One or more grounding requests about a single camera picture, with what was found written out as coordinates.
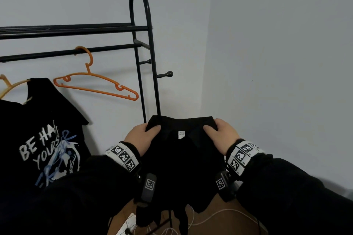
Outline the person's left hand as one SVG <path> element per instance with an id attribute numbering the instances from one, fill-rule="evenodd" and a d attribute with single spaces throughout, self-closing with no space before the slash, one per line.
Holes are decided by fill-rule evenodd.
<path id="1" fill-rule="evenodd" d="M 126 135 L 126 138 L 123 140 L 124 143 L 132 144 L 137 149 L 140 156 L 143 156 L 147 152 L 152 140 L 154 139 L 147 137 L 147 126 L 147 123 L 135 126 L 132 130 L 130 130 L 130 132 Z"/>

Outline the person's right hand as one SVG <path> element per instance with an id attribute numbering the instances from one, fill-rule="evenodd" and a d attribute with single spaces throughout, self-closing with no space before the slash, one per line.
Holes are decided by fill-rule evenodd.
<path id="1" fill-rule="evenodd" d="M 240 136 L 238 132 L 226 121 L 216 118 L 214 119 L 217 131 L 219 132 L 219 140 L 213 141 L 217 150 L 223 154 L 227 155 L 228 149 L 238 140 Z"/>

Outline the plain black garment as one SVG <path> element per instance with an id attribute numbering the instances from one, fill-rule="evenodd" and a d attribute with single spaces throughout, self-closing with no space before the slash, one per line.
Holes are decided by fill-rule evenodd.
<path id="1" fill-rule="evenodd" d="M 186 206 L 196 213 L 207 209 L 218 193 L 215 176 L 225 170 L 225 160 L 205 133 L 208 125 L 217 130 L 213 117 L 174 119 L 154 115 L 146 130 L 157 125 L 160 132 L 142 156 L 143 175 L 156 176 L 152 202 L 136 208 L 136 224 L 159 224 L 162 211 L 173 211 L 181 235 L 188 235 Z"/>

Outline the person's left forearm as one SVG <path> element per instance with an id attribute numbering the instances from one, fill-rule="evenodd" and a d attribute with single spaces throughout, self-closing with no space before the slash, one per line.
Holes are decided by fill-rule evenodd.
<path id="1" fill-rule="evenodd" d="M 0 235 L 107 235 L 108 221 L 135 195 L 140 163 L 121 166 L 91 156 L 78 172 L 66 175 L 0 224 Z"/>

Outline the person's right forearm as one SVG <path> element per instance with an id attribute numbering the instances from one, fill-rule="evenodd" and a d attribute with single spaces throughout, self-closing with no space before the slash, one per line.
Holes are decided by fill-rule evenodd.
<path id="1" fill-rule="evenodd" d="M 353 201 L 284 159 L 257 154 L 240 180 L 237 200 L 270 235 L 353 235 Z"/>

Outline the white marker wristband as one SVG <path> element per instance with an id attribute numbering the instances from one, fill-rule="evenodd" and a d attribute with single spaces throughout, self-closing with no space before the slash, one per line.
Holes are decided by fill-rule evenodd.
<path id="1" fill-rule="evenodd" d="M 251 159 L 260 153 L 265 152 L 256 144 L 246 140 L 242 141 L 235 145 L 230 156 L 226 158 L 226 168 L 230 173 L 241 176 Z"/>
<path id="2" fill-rule="evenodd" d="M 130 174 L 137 174 L 141 168 L 141 156 L 137 148 L 131 143 L 121 141 L 108 148 L 104 154 Z"/>

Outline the black metal clothes rack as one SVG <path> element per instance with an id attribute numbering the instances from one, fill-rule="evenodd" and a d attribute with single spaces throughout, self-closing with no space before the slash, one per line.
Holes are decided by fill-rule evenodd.
<path id="1" fill-rule="evenodd" d="M 93 47 L 89 48 L 88 50 L 90 50 L 91 53 L 96 53 L 113 50 L 134 49 L 139 83 L 139 98 L 141 99 L 143 119 L 146 123 L 147 114 L 140 66 L 143 64 L 151 65 L 157 115 L 161 115 L 158 79 L 163 77 L 172 77 L 173 72 L 169 71 L 163 74 L 157 74 L 153 26 L 151 22 L 151 10 L 149 1 L 143 0 L 143 5 L 147 22 L 147 24 L 144 26 L 138 26 L 135 24 L 134 0 L 129 0 L 130 22 L 127 23 L 59 24 L 0 27 L 0 40 L 99 35 L 126 32 L 132 33 L 133 43 L 131 44 Z"/>

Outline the orange plastic hanger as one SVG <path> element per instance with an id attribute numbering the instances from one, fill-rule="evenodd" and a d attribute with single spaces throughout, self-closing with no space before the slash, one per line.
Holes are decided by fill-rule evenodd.
<path id="1" fill-rule="evenodd" d="M 90 50 L 88 50 L 86 47 L 83 46 L 77 46 L 75 48 L 75 50 L 83 50 L 85 53 L 88 54 L 90 61 L 88 63 L 85 63 L 85 67 L 86 67 L 86 72 L 76 72 L 76 73 L 71 73 L 62 77 L 56 77 L 53 79 L 53 83 L 55 86 L 57 87 L 61 87 L 61 88 L 68 88 L 68 89 L 75 89 L 75 90 L 82 90 L 82 91 L 88 91 L 88 92 L 93 92 L 93 93 L 98 93 L 98 94 L 103 94 L 103 95 L 109 95 L 109 96 L 115 96 L 118 98 L 122 98 L 122 99 L 127 99 L 127 100 L 131 100 L 131 101 L 137 101 L 139 99 L 139 94 L 135 91 L 132 90 L 124 85 L 121 85 L 119 82 L 108 78 L 106 76 L 100 75 L 100 74 L 96 74 L 96 73 L 92 73 L 90 70 L 90 67 L 93 65 L 94 63 L 94 58 L 92 53 L 90 52 Z M 117 94 L 117 93 L 113 93 L 113 92 L 107 92 L 107 91 L 101 91 L 101 90 L 95 90 L 95 89 L 91 89 L 91 88 L 84 88 L 84 87 L 78 87 L 78 86 L 69 86 L 66 85 L 62 82 L 58 82 L 59 80 L 62 80 L 66 83 L 71 82 L 72 77 L 74 76 L 90 76 L 90 77 L 96 77 L 96 78 L 100 78 L 103 79 L 104 81 L 109 82 L 110 84 L 113 84 L 115 89 L 117 91 L 127 91 L 129 92 L 129 94 L 127 95 L 121 95 L 121 94 Z"/>

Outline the white paper sheet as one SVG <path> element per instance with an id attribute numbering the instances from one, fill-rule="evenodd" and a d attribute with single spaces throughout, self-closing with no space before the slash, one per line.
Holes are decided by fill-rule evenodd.
<path id="1" fill-rule="evenodd" d="M 136 224 L 136 215 L 131 213 L 116 235 L 134 235 Z"/>

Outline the black printed t-shirt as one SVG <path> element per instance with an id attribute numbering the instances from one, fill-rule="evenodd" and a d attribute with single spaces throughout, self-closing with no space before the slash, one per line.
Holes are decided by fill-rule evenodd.
<path id="1" fill-rule="evenodd" d="M 45 188 L 91 156 L 82 113 L 48 78 L 27 87 L 25 104 L 0 100 L 0 191 Z"/>

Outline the yellow plastic hanger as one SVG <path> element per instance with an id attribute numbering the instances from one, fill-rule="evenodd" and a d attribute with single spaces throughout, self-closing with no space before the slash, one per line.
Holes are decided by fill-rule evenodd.
<path id="1" fill-rule="evenodd" d="M 26 79 L 26 80 L 19 81 L 19 82 L 16 82 L 14 84 L 11 84 L 4 74 L 0 75 L 0 79 L 3 80 L 5 82 L 5 84 L 6 84 L 6 86 L 7 86 L 7 88 L 0 93 L 0 100 L 2 98 L 4 98 L 6 96 L 6 94 L 9 93 L 11 90 L 13 90 L 15 87 L 20 86 L 20 85 L 30 81 L 30 79 Z"/>

